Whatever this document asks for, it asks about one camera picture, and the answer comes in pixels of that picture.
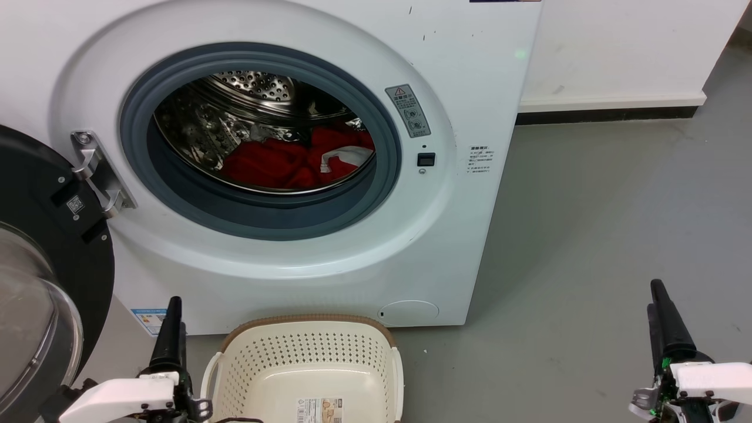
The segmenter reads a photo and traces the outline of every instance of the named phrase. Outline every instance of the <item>sticker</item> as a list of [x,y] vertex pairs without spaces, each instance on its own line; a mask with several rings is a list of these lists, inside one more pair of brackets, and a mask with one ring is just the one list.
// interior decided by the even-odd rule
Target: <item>sticker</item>
[[491,162],[495,155],[488,145],[471,145],[470,156],[468,157],[468,166],[466,173],[489,173],[491,172]]
[[84,207],[83,201],[81,201],[81,199],[78,198],[78,196],[74,196],[73,198],[68,200],[65,204],[68,206],[68,209],[70,209],[70,211],[74,215],[77,215],[78,212],[80,212]]
[[162,327],[162,321],[165,320],[167,309],[131,309],[131,312],[144,325],[151,336],[159,335],[159,329]]
[[420,107],[420,103],[409,85],[389,87],[384,91],[387,92],[392,103],[394,103],[394,107],[397,108],[399,115],[402,116],[402,122],[405,122],[405,127],[408,129],[410,138],[431,135],[428,120],[423,115],[423,109]]
[[343,423],[342,398],[305,398],[297,406],[296,423]]

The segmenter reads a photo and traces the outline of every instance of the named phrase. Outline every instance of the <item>laundry basket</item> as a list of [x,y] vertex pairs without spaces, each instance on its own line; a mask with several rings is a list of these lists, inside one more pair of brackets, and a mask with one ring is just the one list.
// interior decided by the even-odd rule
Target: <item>laundry basket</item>
[[210,396],[210,422],[394,423],[402,359],[391,333],[369,318],[261,319],[233,330],[211,358],[201,386],[201,397]]

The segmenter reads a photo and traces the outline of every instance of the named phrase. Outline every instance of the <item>qr code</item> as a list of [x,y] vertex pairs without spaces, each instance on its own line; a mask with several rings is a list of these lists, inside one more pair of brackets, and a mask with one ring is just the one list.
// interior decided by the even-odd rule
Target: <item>qr code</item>
[[81,201],[81,199],[78,198],[78,196],[74,196],[73,198],[68,200],[66,205],[68,206],[69,209],[71,209],[71,212],[74,215],[77,215],[78,212],[80,212],[81,209],[83,208],[83,201]]

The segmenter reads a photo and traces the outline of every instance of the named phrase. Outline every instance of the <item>washing machine door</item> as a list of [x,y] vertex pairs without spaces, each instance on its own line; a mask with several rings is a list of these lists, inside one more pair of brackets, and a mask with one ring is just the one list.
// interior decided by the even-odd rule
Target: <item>washing machine door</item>
[[0,421],[33,422],[73,382],[107,318],[114,260],[95,191],[0,126]]

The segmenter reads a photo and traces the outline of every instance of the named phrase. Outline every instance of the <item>basket label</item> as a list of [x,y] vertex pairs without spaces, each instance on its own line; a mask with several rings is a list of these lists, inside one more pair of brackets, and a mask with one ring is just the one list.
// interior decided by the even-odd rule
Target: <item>basket label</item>
[[342,398],[303,398],[296,405],[296,423],[343,423]]

